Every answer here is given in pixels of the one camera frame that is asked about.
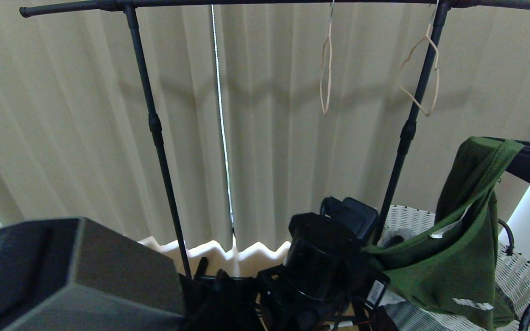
green cloth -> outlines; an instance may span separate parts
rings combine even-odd
[[[435,226],[393,247],[366,247],[390,277],[391,291],[425,310],[465,316],[489,331],[515,318],[495,289],[494,185],[522,147],[512,140],[469,138],[459,147],[439,197]],[[441,239],[431,237],[439,230],[446,230]]]

wicker basket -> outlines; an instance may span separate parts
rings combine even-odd
[[[434,222],[435,214],[432,212],[403,205],[393,205],[387,216],[385,230],[395,231],[408,228],[412,229],[414,234],[420,234],[432,228]],[[516,251],[508,256],[505,253],[506,249],[506,246],[498,245],[496,283],[512,300],[517,314],[521,316],[526,306],[530,303],[530,261]],[[483,330],[462,316],[427,312],[409,302],[389,304],[386,306],[386,311],[400,331]],[[518,321],[513,321],[509,325],[499,328],[499,330],[517,330],[518,325]]]

green garment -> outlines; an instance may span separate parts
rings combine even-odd
[[[489,331],[515,318],[495,289],[494,185],[522,147],[512,140],[469,138],[459,147],[439,197],[435,226],[393,247],[366,247],[390,277],[391,291],[425,310],[465,316]]]

curtain fold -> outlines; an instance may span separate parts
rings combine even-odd
[[[383,201],[412,103],[397,88],[396,75],[435,7],[334,6],[326,117],[319,80],[328,4],[216,7],[239,250],[257,241],[275,249],[290,239],[291,215],[317,211],[324,196],[351,196],[377,207]],[[410,91],[426,47],[401,73]],[[455,151],[469,136],[530,140],[530,12],[453,9],[439,54],[437,107],[418,118],[393,201],[423,210],[435,209]],[[433,100],[434,73],[428,86],[425,104]],[[502,218],[526,187],[504,176]]]
[[[42,4],[0,2],[0,195],[24,218],[78,214],[174,240],[125,15],[17,11]],[[228,249],[210,7],[137,13],[187,245]]]

vertical pole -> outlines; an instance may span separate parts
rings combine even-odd
[[[447,12],[450,8],[451,4],[448,0],[439,2],[437,7],[435,21],[433,23],[433,32],[431,33],[431,40],[433,40],[436,46],[439,45],[441,32],[443,31],[445,19],[447,18]],[[418,79],[418,85],[416,86],[416,92],[414,96],[419,103],[422,102],[422,98],[425,95],[426,85],[429,82],[429,76],[431,76],[431,69],[434,60],[435,50],[433,47],[429,46],[428,50],[426,51],[425,63],[422,65],[421,76]],[[383,199],[383,204],[381,205],[381,212],[379,214],[380,222],[374,235],[374,245],[377,244],[377,241],[379,241],[379,238],[381,237],[383,226],[386,223],[387,212],[390,210],[390,205],[392,204],[392,199],[396,191],[396,185],[398,184],[398,179],[400,178],[400,173],[402,172],[404,159],[406,159],[406,154],[410,148],[410,143],[414,139],[418,111],[418,105],[416,105],[416,103],[412,103],[408,120],[406,120],[406,123],[402,128],[402,132],[400,133],[400,144],[398,145],[396,161],[394,163],[394,167],[392,168],[392,175],[390,176],[390,181],[387,185],[386,195]]]
[[[185,241],[183,241],[183,231],[181,230],[181,221],[179,220],[179,213],[177,212],[177,203],[175,203],[175,193],[173,192],[173,184],[171,183],[171,176],[169,174],[169,167],[167,164],[167,156],[165,155],[165,146],[162,139],[161,120],[156,114],[156,109],[153,100],[153,92],[151,90],[151,83],[149,80],[149,72],[147,71],[147,64],[144,60],[143,43],[140,39],[138,31],[138,18],[136,17],[136,9],[133,6],[124,6],[124,13],[128,19],[128,27],[132,34],[132,43],[134,44],[134,52],[136,53],[136,61],[138,63],[138,71],[140,72],[140,79],[143,83],[144,98],[147,101],[147,108],[149,109],[149,128],[153,134],[153,141],[156,147],[156,155],[158,155],[158,162],[161,166],[162,181],[165,184],[167,191],[167,199],[171,209],[171,216],[173,218],[173,227],[175,228],[175,235],[179,243],[179,252],[181,253],[181,260],[183,262],[183,269],[185,269],[185,276],[191,278],[190,263],[187,258],[187,251],[185,250]]]

